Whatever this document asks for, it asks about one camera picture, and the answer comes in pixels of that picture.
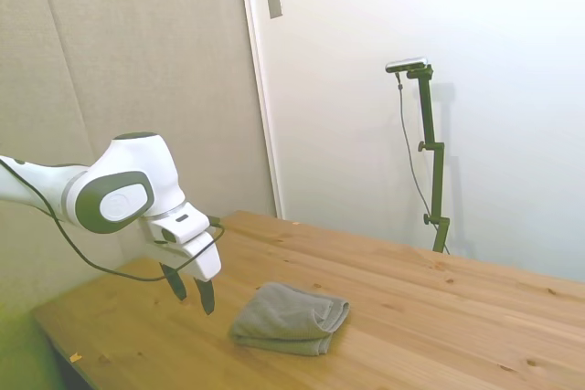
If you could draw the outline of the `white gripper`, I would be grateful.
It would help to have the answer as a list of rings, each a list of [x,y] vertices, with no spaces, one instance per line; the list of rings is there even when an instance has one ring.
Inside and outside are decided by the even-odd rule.
[[[140,221],[146,236],[146,254],[160,263],[163,275],[179,301],[187,297],[186,286],[178,269],[194,278],[206,315],[215,310],[213,279],[221,270],[221,261],[208,221],[187,219]]]

